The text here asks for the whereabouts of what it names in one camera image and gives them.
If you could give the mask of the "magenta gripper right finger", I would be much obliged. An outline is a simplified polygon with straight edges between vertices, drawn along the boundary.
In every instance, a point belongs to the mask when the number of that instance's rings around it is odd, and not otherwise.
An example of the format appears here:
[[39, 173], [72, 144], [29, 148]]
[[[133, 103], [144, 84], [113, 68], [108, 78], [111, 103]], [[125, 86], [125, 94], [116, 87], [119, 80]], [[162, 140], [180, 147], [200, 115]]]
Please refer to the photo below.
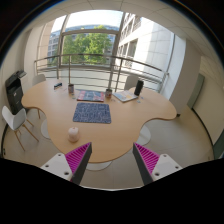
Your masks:
[[137, 143], [133, 144], [133, 154], [145, 185], [182, 169], [168, 154], [159, 155]]

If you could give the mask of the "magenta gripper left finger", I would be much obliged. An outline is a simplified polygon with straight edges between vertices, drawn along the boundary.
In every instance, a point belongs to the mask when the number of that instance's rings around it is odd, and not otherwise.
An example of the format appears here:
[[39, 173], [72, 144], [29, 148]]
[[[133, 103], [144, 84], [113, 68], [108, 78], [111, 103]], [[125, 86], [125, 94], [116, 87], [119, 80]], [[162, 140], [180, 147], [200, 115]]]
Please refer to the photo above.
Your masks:
[[79, 185], [92, 154], [92, 144], [86, 143], [67, 154], [57, 153], [41, 168]]

